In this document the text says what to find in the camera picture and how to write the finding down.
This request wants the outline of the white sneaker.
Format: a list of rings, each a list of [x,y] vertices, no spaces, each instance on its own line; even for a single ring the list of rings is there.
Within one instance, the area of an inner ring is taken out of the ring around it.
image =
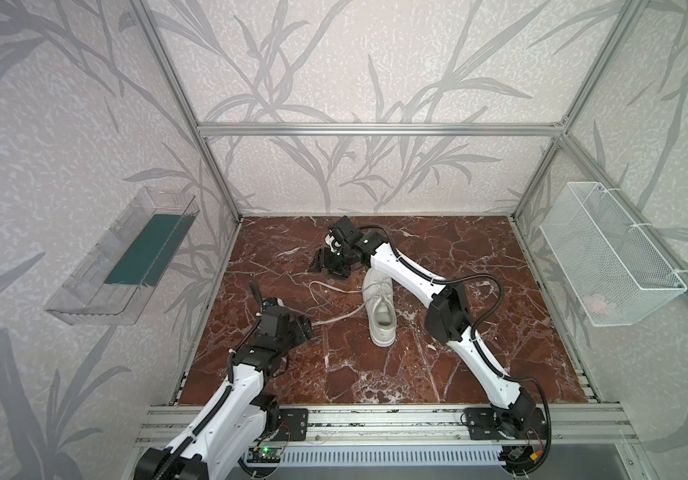
[[[364,277],[362,294],[373,343],[382,348],[391,346],[397,327],[392,278],[370,268]]]

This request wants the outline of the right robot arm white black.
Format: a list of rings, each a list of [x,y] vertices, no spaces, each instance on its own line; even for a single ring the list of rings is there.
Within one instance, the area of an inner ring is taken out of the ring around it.
[[[450,347],[476,377],[495,412],[494,425],[506,438],[518,438],[530,431],[544,430],[542,440],[551,441],[551,415],[546,394],[538,388],[543,406],[523,387],[537,384],[532,377],[515,378],[505,372],[484,343],[478,327],[496,312],[503,301],[499,280],[486,273],[447,279],[423,268],[400,252],[388,231],[378,225],[356,226],[344,216],[328,228],[325,245],[313,257],[312,272],[326,271],[346,279],[357,264],[389,276],[412,293],[427,308],[426,331]],[[480,317],[471,316],[465,284],[488,281],[498,290],[496,302]]]

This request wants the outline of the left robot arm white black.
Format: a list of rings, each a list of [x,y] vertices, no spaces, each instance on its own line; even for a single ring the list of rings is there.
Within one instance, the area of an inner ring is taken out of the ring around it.
[[[226,377],[193,421],[164,448],[149,448],[135,479],[224,479],[254,442],[281,425],[277,398],[264,392],[285,373],[289,354],[313,337],[308,317],[249,283],[259,311],[255,324],[230,350]]]

